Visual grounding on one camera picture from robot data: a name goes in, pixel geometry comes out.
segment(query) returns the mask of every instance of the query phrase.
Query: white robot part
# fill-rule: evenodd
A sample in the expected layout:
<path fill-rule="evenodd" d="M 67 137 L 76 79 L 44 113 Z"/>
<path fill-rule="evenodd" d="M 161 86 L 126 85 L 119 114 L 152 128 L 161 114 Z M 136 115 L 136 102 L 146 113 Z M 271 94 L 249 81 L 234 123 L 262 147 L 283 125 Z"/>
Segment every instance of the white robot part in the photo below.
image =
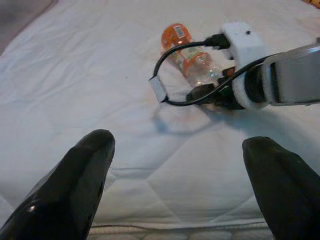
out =
<path fill-rule="evenodd" d="M 236 70 L 267 55 L 265 44 L 246 23 L 227 23 L 221 31 L 230 42 L 229 53 L 235 59 Z M 261 109 L 268 105 L 267 102 L 256 103 L 250 100 L 245 89 L 245 74 L 232 82 L 232 89 L 237 102 L 245 109 Z"/>

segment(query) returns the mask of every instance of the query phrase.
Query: plastic bottle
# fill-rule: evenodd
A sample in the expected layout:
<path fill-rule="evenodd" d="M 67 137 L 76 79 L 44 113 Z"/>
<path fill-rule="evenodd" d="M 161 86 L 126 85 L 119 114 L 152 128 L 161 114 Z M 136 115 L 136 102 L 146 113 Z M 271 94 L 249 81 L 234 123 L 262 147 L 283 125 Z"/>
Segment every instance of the plastic bottle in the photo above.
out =
<path fill-rule="evenodd" d="M 193 42 L 191 34 L 180 23 L 168 26 L 161 37 L 164 50 L 190 42 Z M 179 68 L 192 88 L 206 84 L 214 84 L 216 87 L 218 78 L 222 77 L 221 67 L 213 62 L 203 47 L 196 46 L 176 51 L 169 59 Z"/>

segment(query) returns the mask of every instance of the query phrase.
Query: barcode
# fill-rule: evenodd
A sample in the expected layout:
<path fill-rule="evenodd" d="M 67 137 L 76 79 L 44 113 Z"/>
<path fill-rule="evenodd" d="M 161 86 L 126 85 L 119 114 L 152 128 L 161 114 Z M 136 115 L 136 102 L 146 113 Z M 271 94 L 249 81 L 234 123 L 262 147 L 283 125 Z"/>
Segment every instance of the barcode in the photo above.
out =
<path fill-rule="evenodd" d="M 176 34 L 178 34 L 178 38 L 182 38 L 185 36 L 185 33 L 184 33 L 184 31 L 182 31 L 180 26 L 175 26 L 174 30 L 175 30 Z"/>

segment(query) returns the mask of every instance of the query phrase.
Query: white mattress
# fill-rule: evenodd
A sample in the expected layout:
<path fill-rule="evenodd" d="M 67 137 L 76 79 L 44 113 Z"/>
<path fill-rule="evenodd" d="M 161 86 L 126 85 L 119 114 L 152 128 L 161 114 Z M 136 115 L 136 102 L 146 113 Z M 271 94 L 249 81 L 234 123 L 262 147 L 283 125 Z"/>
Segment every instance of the white mattress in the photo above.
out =
<path fill-rule="evenodd" d="M 116 152 L 96 225 L 263 223 L 242 142 L 271 137 L 320 173 L 320 105 L 178 108 L 159 105 L 148 84 L 165 27 L 183 23 L 202 40 L 236 21 L 251 25 L 270 54 L 320 36 L 320 11 L 300 0 L 60 0 L 25 29 L 1 57 L 0 225 L 100 128 L 114 134 Z M 179 85 L 170 65 L 161 72 Z"/>

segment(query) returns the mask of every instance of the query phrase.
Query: quilted fabric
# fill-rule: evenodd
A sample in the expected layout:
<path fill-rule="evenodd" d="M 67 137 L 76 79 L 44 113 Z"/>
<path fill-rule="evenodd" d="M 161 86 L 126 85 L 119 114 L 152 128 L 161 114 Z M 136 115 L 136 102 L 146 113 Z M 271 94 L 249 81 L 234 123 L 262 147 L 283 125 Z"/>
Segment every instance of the quilted fabric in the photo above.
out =
<path fill-rule="evenodd" d="M 172 229 L 263 222 L 242 142 L 271 137 L 320 173 L 320 106 L 178 108 L 159 105 L 148 79 L 169 24 L 181 22 L 201 40 L 224 23 L 247 22 L 272 54 L 313 43 L 319 17 L 300 0 L 59 1 L 1 58 L 3 202 L 16 208 L 79 139 L 108 129 L 116 150 L 96 225 Z M 183 77 L 169 64 L 160 74 L 179 98 Z"/>
<path fill-rule="evenodd" d="M 88 240 L 274 240 L 269 229 L 242 230 L 173 230 L 170 233 L 119 233 L 89 236 Z"/>

